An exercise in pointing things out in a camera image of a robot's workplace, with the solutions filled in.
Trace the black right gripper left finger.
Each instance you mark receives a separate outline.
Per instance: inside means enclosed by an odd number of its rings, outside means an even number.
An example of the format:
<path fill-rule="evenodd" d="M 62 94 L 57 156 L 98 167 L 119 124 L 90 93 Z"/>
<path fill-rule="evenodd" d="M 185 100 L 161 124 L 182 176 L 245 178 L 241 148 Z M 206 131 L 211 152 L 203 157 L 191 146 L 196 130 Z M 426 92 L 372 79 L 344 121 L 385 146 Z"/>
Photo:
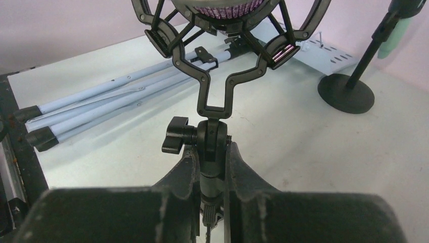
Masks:
<path fill-rule="evenodd" d="M 45 192 L 13 242 L 196 242 L 197 152 L 149 187 L 63 188 Z"/>

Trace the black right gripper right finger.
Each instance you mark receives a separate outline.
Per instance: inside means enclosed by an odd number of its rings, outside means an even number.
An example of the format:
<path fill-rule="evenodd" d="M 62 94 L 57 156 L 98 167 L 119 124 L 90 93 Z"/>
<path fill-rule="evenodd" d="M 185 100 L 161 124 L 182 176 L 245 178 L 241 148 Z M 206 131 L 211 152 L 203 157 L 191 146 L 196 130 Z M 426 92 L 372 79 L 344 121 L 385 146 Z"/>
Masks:
<path fill-rule="evenodd" d="M 231 143 L 226 152 L 225 242 L 406 242 L 391 206 L 365 193 L 284 192 Z"/>

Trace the light blue music stand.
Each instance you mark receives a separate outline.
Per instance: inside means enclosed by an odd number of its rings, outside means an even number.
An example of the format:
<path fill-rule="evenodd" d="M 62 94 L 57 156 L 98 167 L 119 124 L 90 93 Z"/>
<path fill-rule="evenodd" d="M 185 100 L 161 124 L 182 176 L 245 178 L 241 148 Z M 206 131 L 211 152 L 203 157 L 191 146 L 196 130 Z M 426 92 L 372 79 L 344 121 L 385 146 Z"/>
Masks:
<path fill-rule="evenodd" d="M 251 33 L 264 45 L 277 31 L 268 20 L 264 20 Z M 215 64 L 250 52 L 240 37 L 228 37 L 224 42 L 217 47 L 221 49 L 217 54 L 212 55 L 205 48 L 197 47 L 185 57 L 194 65 L 211 71 L 217 68 Z M 325 75 L 358 62 L 357 57 L 324 42 L 321 31 L 308 40 L 297 42 L 297 46 L 300 50 L 293 58 Z M 26 124 L 28 143 L 39 152 L 47 151 L 192 80 L 172 67 L 173 62 L 166 60 L 64 98 L 19 109 L 13 116 Z"/>

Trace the pink glitter microphone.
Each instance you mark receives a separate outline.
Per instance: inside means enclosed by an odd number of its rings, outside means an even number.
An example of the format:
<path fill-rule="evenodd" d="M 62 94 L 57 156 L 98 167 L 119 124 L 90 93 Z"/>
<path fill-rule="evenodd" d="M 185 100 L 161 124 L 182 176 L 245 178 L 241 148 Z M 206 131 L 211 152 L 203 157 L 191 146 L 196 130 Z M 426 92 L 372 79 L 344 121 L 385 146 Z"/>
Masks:
<path fill-rule="evenodd" d="M 279 1 L 172 1 L 172 4 L 189 22 L 206 32 L 237 34 L 255 28 Z"/>

